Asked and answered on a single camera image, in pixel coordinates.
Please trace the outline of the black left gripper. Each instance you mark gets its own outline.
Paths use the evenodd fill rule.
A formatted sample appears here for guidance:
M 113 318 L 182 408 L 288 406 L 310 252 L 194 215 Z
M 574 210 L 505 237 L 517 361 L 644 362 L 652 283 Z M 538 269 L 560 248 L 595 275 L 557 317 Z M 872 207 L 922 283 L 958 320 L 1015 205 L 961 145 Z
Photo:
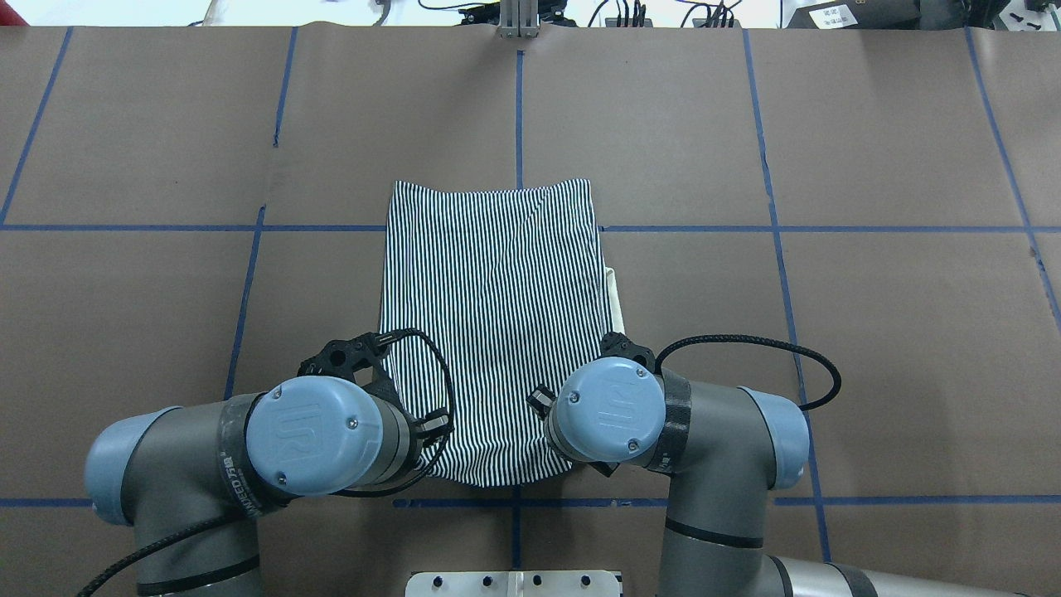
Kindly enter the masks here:
M 369 370 L 371 377 L 361 389 L 402 410 L 394 377 L 384 367 L 392 345 L 401 339 L 400 332 L 365 332 L 352 339 L 331 340 L 318 354 L 299 364 L 297 375 L 340 377 L 356 383 L 356 373 Z M 420 444 L 439 442 L 450 437 L 453 428 L 453 412 L 447 408 L 427 412 L 413 423 L 414 438 Z

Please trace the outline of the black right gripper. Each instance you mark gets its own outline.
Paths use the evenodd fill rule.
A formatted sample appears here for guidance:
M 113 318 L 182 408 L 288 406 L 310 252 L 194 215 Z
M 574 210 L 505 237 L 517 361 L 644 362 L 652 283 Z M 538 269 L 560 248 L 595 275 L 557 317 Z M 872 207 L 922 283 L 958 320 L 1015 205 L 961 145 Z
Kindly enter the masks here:
M 622 332 L 606 332 L 602 336 L 599 358 L 620 357 L 636 362 L 645 370 L 656 369 L 656 355 L 653 349 L 629 339 Z M 538 385 L 527 396 L 527 405 L 539 420 L 547 420 L 556 405 L 557 396 L 547 385 Z

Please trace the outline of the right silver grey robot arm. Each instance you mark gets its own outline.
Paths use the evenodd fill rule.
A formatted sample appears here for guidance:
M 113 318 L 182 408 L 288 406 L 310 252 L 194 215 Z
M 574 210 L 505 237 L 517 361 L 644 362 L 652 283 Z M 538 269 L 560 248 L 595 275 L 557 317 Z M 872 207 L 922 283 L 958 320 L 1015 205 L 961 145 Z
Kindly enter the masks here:
M 746 386 L 690 381 L 663 366 L 678 349 L 745 343 L 818 362 L 832 385 L 805 405 Z M 610 475 L 634 464 L 668 478 L 659 566 L 661 596 L 986 596 L 988 590 L 864 570 L 764 550 L 767 498 L 802 478 L 810 460 L 806 412 L 834 400 L 842 377 L 806 347 L 747 335 L 683 337 L 655 354 L 620 332 L 557 391 L 537 386 L 526 401 L 549 446 Z

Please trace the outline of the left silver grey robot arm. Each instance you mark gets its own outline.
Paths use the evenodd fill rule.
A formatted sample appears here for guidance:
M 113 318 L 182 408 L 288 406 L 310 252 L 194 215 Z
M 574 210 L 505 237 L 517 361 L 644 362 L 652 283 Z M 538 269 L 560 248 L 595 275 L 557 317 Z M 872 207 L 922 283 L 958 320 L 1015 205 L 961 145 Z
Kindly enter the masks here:
M 446 404 L 421 416 L 383 364 L 408 337 L 443 377 Z M 268 391 L 118 420 L 88 450 L 84 484 L 95 515 L 129 526 L 137 547 L 80 595 L 136 566 L 140 596 L 261 596 L 261 517 L 299 498 L 408 490 L 443 456 L 455 417 L 443 352 L 401 328 L 330 341 Z

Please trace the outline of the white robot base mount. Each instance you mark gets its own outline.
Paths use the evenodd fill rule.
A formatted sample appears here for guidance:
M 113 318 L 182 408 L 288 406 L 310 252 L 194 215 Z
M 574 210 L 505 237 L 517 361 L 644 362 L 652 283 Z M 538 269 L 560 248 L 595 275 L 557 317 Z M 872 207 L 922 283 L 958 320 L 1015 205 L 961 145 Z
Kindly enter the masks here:
M 425 570 L 405 596 L 623 596 L 618 570 Z

